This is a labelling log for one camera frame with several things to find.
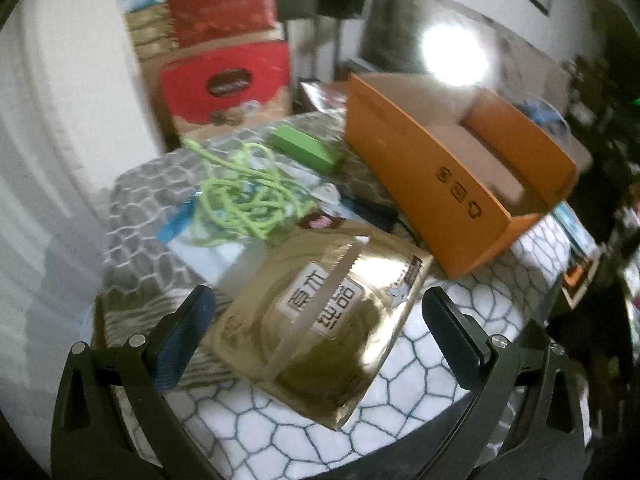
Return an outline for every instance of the orange box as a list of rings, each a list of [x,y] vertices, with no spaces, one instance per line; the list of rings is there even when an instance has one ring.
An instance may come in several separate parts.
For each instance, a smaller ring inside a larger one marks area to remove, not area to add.
[[[450,278],[510,247],[577,183],[575,163],[490,90],[353,75],[346,140]]]

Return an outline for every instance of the red gift box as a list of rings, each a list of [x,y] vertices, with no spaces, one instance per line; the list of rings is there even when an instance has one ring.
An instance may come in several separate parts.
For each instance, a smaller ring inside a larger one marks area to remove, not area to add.
[[[167,0],[180,47],[273,28],[275,0]]]
[[[219,48],[167,65],[164,100],[178,133],[203,139],[286,117],[290,112],[289,47],[283,41]]]

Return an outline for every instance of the gray patterned blanket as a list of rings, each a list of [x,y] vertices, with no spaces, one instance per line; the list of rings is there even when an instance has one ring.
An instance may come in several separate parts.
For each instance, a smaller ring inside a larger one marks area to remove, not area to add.
[[[210,139],[225,156],[239,141],[263,142],[282,123],[324,140],[341,140],[341,112],[307,114]],[[290,159],[282,161],[295,166]],[[391,204],[369,168],[348,152],[337,184],[350,193]],[[200,159],[177,150],[124,173],[111,199],[109,253],[104,274],[105,334],[109,346],[146,333],[174,311],[203,280],[156,239],[156,233],[205,177]],[[399,228],[396,233],[407,234]],[[551,216],[510,250],[460,280],[434,264],[425,287],[440,285],[488,333],[513,340],[564,271],[569,241]],[[230,298],[218,295],[218,307]],[[199,349],[167,400],[188,433],[226,478],[297,480],[337,468],[420,428],[466,391],[460,388],[425,327],[417,305],[389,358],[348,423],[333,432],[238,379],[210,352]],[[127,427],[141,455],[155,460],[130,405],[118,393]]]

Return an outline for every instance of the screw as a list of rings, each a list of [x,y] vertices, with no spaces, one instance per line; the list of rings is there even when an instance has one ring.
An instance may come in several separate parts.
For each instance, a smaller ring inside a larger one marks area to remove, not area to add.
[[[505,348],[509,344],[509,340],[503,335],[496,334],[491,336],[491,344],[496,348]]]
[[[558,343],[553,343],[551,345],[551,351],[556,355],[564,355],[564,347]]]
[[[83,341],[78,341],[77,343],[74,343],[74,345],[71,347],[71,353],[73,355],[81,354],[82,352],[84,352],[85,347],[86,347],[86,344]]]
[[[142,334],[132,335],[129,338],[129,346],[133,346],[133,348],[138,348],[139,346],[142,346],[144,343],[146,343],[146,337],[144,337],[144,335]]]

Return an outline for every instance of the green power bank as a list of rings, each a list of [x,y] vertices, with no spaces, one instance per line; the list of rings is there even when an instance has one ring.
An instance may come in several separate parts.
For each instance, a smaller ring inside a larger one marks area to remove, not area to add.
[[[334,173],[341,161],[342,153],[336,148],[290,126],[280,126],[269,137],[269,144],[293,160],[322,174]]]

